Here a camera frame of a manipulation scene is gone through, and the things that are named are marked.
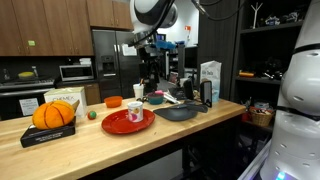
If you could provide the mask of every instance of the kitchen island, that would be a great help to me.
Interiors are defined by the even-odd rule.
[[[244,106],[220,99],[207,113],[199,112],[186,121],[172,122],[156,115],[154,122],[139,132],[105,132],[101,128],[104,118],[126,109],[131,101],[134,99],[125,99],[117,108],[103,103],[88,106],[97,118],[77,118],[76,134],[27,148],[21,146],[20,138],[31,117],[0,122],[0,179],[79,179],[245,112]],[[168,106],[171,104],[144,103],[144,109],[150,111]]]

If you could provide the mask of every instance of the white cup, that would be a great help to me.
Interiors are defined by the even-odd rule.
[[[136,99],[143,97],[143,88],[144,88],[143,84],[141,84],[141,85],[140,84],[134,84],[133,85],[134,97]]]
[[[133,101],[128,103],[128,119],[131,122],[140,122],[143,120],[143,103]]]

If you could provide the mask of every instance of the oven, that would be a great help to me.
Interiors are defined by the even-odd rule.
[[[36,77],[0,83],[0,120],[31,116],[45,102],[44,94],[54,89],[54,82],[53,78]]]

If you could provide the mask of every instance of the wall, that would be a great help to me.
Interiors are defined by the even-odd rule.
[[[185,41],[186,47],[198,44],[199,11],[191,1],[176,0],[178,9],[177,22],[170,28],[158,29],[158,33],[167,34],[167,41]],[[185,26],[191,26],[191,31],[185,30]]]

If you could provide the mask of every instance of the refrigerator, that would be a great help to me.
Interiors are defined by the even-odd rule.
[[[133,33],[113,30],[92,30],[95,65],[101,102],[110,96],[134,97],[133,84],[139,83],[138,52],[128,44]]]

